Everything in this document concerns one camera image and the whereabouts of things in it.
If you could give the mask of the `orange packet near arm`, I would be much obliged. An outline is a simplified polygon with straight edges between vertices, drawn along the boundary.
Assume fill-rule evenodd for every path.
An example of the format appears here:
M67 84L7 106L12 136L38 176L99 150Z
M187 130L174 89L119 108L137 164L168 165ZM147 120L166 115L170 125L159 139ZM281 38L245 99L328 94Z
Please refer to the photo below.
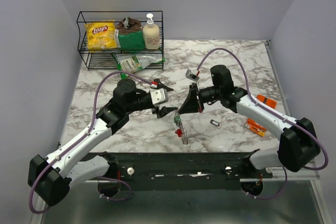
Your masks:
M256 123L254 120L248 118L247 122L246 122L246 127L251 130L252 132L258 134L261 137L265 136L265 133L267 131L266 128L264 128L263 126L259 125L258 123Z

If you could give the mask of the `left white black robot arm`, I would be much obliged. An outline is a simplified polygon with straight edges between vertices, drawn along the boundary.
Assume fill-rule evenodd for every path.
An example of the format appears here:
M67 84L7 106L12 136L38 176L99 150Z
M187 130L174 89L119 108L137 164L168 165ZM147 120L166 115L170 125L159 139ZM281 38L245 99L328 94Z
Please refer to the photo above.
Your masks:
M157 118L174 111L175 107L161 107L168 102L172 91L159 79L150 83L148 92L138 89L131 79L120 80L110 101L93 112L91 123L71 141L45 157L36 155L29 163L29 207L37 194L52 207L61 202L69 191L95 177L112 179L116 175L117 161L107 154L99 154L89 161L82 159L98 144L111 137L128 121L132 112L150 109Z

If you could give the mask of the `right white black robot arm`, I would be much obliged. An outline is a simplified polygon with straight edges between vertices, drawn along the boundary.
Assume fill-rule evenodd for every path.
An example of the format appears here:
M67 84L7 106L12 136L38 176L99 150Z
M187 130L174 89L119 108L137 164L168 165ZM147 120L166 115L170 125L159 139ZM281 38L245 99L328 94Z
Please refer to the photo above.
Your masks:
M197 84L191 84L178 113L201 113L206 103L219 101L223 107L252 119L269 131L279 141L279 146L256 150L246 156L241 165L246 177L255 177L267 167L285 167L298 172L320 154L310 120L297 120L257 101L247 90L234 86L231 73L224 65L213 66L210 72L213 85L199 89Z

